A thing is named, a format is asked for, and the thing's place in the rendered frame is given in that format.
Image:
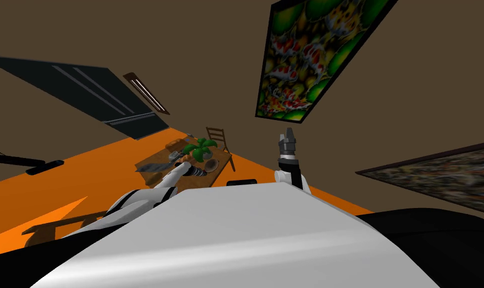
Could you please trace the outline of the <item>dark speckled framed painting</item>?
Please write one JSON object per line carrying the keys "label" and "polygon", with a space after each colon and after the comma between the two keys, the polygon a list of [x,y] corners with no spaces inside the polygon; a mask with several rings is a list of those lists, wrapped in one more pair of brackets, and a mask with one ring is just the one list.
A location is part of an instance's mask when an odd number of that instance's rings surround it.
{"label": "dark speckled framed painting", "polygon": [[484,143],[356,173],[484,213]]}

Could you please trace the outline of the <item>black long bar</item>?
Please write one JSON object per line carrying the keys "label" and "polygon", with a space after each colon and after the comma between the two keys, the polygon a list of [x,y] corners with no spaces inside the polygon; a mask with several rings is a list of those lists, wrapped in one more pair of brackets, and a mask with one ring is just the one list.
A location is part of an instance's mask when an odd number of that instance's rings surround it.
{"label": "black long bar", "polygon": [[9,155],[0,153],[0,164],[8,164],[8,165],[24,166],[24,167],[37,167],[37,166],[44,165],[45,163],[46,162],[44,160],[9,156]]}

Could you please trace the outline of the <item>dark grey flat sheet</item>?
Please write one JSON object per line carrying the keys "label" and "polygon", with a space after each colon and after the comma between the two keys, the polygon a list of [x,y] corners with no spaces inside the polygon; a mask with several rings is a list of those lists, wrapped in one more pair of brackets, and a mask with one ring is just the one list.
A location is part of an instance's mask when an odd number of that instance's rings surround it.
{"label": "dark grey flat sheet", "polygon": [[174,161],[166,163],[148,163],[136,169],[140,173],[159,173],[166,170],[174,165]]}

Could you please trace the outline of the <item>green plant in grey pot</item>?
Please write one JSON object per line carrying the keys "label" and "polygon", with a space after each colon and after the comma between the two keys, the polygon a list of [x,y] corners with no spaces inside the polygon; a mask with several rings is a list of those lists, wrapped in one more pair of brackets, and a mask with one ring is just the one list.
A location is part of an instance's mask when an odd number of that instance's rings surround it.
{"label": "green plant in grey pot", "polygon": [[198,144],[189,144],[183,148],[181,151],[181,155],[184,156],[191,156],[194,160],[199,163],[202,163],[204,160],[209,160],[213,157],[213,152],[211,151],[210,147],[218,147],[218,144],[212,140],[205,138],[200,138],[197,140]]}

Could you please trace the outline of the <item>brown wooden table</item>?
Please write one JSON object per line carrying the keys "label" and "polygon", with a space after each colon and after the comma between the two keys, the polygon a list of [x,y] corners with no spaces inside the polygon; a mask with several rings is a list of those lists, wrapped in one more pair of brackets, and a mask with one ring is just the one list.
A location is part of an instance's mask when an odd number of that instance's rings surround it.
{"label": "brown wooden table", "polygon": [[[178,191],[181,192],[186,189],[211,187],[226,166],[234,165],[232,161],[232,156],[227,151],[224,151],[221,148],[216,148],[214,146],[210,147],[209,149],[213,153],[212,158],[219,162],[218,167],[211,173],[206,174],[206,176],[191,175],[180,178],[180,180],[177,182],[177,187],[179,188]],[[171,151],[164,148],[159,152],[153,154],[152,156],[135,164],[136,171],[138,172],[140,168],[148,164],[166,164],[169,162],[170,154]],[[154,188],[157,184],[162,182],[163,177],[168,174],[173,168],[174,167],[172,166],[159,172],[141,171],[140,174],[145,181],[145,184],[150,188]]]}

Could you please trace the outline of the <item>orange-brown bread loaf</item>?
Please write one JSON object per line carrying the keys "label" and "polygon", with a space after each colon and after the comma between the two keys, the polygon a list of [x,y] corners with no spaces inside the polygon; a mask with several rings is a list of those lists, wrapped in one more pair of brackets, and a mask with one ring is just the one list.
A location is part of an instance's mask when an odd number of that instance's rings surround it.
{"label": "orange-brown bread loaf", "polygon": [[179,138],[176,140],[173,140],[169,142],[168,144],[165,145],[165,149],[169,151],[169,153],[172,152],[180,152],[182,151],[189,143],[185,141],[183,138]]}

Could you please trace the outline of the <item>dark window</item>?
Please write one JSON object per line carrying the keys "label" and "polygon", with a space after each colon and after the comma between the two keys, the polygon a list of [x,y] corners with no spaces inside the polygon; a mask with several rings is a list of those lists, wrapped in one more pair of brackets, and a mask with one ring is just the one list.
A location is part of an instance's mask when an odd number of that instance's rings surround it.
{"label": "dark window", "polygon": [[107,67],[0,56],[0,68],[135,140],[169,128]]}

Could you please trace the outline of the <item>brown wooden bench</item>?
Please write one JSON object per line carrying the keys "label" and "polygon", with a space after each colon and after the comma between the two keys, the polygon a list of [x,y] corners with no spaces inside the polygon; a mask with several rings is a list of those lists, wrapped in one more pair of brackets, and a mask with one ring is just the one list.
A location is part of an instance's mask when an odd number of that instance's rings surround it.
{"label": "brown wooden bench", "polygon": [[22,235],[31,234],[24,247],[26,248],[33,245],[54,241],[56,239],[56,229],[58,227],[80,223],[80,228],[83,228],[96,222],[99,218],[104,217],[106,213],[107,211],[100,211],[32,226],[22,232]]}

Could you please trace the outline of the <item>narrow brown-framed wall panel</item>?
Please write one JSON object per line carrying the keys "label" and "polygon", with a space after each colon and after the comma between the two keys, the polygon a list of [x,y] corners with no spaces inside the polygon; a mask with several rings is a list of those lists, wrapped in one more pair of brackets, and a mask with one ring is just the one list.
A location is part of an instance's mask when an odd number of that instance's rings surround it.
{"label": "narrow brown-framed wall panel", "polygon": [[160,112],[161,114],[170,115],[170,112],[162,106],[162,104],[156,99],[148,87],[135,73],[127,73],[123,75],[123,78],[128,81],[156,111]]}

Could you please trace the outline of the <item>black short bar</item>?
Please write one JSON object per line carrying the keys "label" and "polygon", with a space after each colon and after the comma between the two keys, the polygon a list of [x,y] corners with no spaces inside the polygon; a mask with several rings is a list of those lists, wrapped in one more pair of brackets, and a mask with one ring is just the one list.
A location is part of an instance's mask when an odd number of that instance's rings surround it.
{"label": "black short bar", "polygon": [[63,160],[55,160],[48,163],[44,163],[42,165],[30,168],[26,170],[26,173],[30,176],[34,176],[48,170],[54,169],[56,167],[62,166],[65,162]]}

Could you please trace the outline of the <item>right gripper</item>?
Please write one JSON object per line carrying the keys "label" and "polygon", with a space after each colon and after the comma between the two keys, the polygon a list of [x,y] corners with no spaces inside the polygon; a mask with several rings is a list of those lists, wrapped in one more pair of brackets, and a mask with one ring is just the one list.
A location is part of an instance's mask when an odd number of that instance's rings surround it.
{"label": "right gripper", "polygon": [[285,135],[281,134],[279,137],[279,152],[280,155],[294,156],[296,151],[296,139],[294,138],[293,129],[291,127],[286,128]]}

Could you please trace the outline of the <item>colourful fish painting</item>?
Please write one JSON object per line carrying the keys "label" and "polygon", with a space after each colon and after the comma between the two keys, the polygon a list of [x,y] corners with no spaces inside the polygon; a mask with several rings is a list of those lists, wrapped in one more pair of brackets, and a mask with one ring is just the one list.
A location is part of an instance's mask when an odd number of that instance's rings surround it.
{"label": "colourful fish painting", "polygon": [[273,3],[255,116],[302,123],[397,2]]}

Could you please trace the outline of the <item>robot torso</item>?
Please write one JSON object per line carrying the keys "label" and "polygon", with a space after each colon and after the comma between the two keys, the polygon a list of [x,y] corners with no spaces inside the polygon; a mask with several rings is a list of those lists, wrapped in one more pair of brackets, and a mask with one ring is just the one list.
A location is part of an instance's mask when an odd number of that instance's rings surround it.
{"label": "robot torso", "polygon": [[190,189],[31,288],[439,288],[354,215],[284,182]]}

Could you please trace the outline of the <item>brown wooden chair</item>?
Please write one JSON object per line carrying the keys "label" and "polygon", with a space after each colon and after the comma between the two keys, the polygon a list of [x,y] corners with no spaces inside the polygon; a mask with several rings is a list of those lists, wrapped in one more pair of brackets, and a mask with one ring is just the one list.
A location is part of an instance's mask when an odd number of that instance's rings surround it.
{"label": "brown wooden chair", "polygon": [[221,128],[213,128],[213,127],[206,127],[207,135],[210,140],[215,141],[218,146],[217,148],[230,153],[229,149],[227,148],[225,132]]}

